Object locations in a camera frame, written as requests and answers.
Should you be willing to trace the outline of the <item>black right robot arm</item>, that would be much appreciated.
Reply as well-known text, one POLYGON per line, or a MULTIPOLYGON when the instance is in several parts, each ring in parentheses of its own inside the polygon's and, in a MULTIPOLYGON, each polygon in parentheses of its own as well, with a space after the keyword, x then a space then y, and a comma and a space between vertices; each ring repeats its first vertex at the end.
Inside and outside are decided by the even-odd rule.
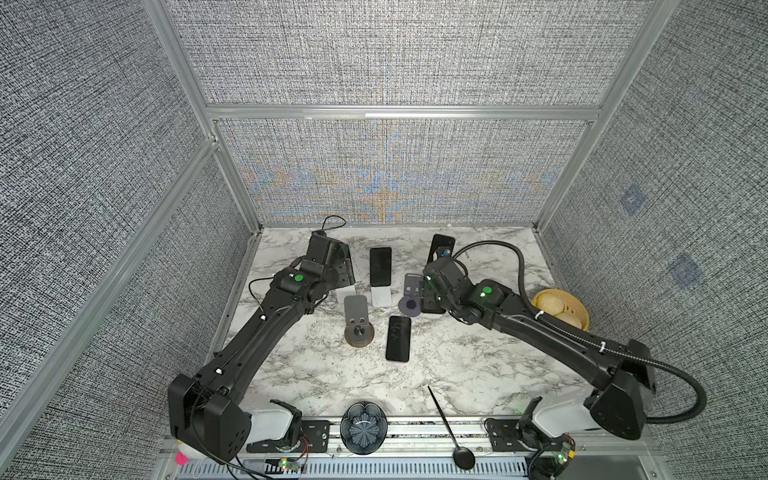
POLYGON ((522 418, 541 436, 602 429, 637 440, 653 397, 651 376, 609 353, 617 344, 596 338, 541 310, 492 280, 473 283, 457 261, 440 258, 423 270, 440 308, 454 319, 515 337, 580 375, 588 385, 556 397, 533 400, 522 418))

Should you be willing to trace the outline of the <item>black phone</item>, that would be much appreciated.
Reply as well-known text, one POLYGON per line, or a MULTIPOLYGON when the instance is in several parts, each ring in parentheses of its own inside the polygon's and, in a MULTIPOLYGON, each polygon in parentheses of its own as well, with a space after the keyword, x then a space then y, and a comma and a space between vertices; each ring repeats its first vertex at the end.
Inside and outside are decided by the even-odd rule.
POLYGON ((426 264, 430 264, 440 258, 451 257, 455 248, 455 242, 456 239, 452 236, 434 234, 426 264))

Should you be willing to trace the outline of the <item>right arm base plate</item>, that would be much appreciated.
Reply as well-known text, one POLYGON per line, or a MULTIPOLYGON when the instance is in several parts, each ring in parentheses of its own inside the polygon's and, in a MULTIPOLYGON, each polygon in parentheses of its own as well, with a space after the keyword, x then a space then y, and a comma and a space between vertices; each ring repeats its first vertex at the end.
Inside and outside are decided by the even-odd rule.
POLYGON ((483 427, 494 452, 558 452, 561 460, 571 458, 575 440, 568 434, 550 437, 533 423, 533 413, 542 397, 534 397, 520 417, 486 418, 483 427))

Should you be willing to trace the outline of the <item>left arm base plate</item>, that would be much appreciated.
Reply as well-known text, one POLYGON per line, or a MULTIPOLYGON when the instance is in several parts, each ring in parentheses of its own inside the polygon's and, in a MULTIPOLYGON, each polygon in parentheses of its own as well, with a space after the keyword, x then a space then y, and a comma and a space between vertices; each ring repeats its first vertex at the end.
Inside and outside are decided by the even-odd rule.
POLYGON ((298 408, 270 400, 252 412, 245 450, 248 453, 326 453, 330 429, 328 420, 307 420, 298 408))

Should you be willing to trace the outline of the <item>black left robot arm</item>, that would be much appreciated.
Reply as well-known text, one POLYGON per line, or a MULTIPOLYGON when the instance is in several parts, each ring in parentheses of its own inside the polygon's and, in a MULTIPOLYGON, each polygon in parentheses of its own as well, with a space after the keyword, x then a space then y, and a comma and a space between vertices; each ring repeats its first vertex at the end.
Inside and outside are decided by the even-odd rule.
POLYGON ((251 413, 240 407, 247 388, 280 338, 329 292, 354 283, 347 244, 323 231, 307 252, 278 271, 249 321, 195 376, 179 374, 168 387, 170 433, 220 462, 246 445, 251 413))

